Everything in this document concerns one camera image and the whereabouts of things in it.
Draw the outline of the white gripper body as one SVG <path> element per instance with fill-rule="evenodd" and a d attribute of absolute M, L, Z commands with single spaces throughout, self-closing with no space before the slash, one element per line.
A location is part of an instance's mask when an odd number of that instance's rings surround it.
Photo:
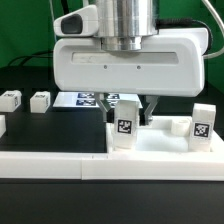
<path fill-rule="evenodd" d="M 62 91 L 194 97 L 204 88 L 205 28 L 163 29 L 139 51 L 104 51 L 97 38 L 64 38 L 53 53 Z"/>

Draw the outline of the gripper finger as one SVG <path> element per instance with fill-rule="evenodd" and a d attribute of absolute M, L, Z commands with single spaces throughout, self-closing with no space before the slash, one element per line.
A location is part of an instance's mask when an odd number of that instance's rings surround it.
<path fill-rule="evenodd" d="M 102 114 L 103 121 L 105 123 L 113 123 L 114 122 L 114 109 L 110 106 L 107 101 L 108 93 L 94 93 L 94 98 L 96 103 L 98 104 Z"/>
<path fill-rule="evenodd" d="M 142 109 L 140 110 L 140 124 L 149 125 L 153 120 L 153 111 L 158 104 L 159 96 L 141 96 Z"/>

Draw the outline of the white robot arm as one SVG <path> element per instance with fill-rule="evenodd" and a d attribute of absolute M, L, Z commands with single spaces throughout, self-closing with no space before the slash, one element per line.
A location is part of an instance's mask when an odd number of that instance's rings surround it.
<path fill-rule="evenodd" d="M 63 91 L 95 95 L 106 121 L 108 93 L 137 94 L 146 125 L 161 96 L 204 88 L 211 34 L 192 19 L 160 19 L 158 0 L 95 0 L 54 21 L 54 79 Z"/>

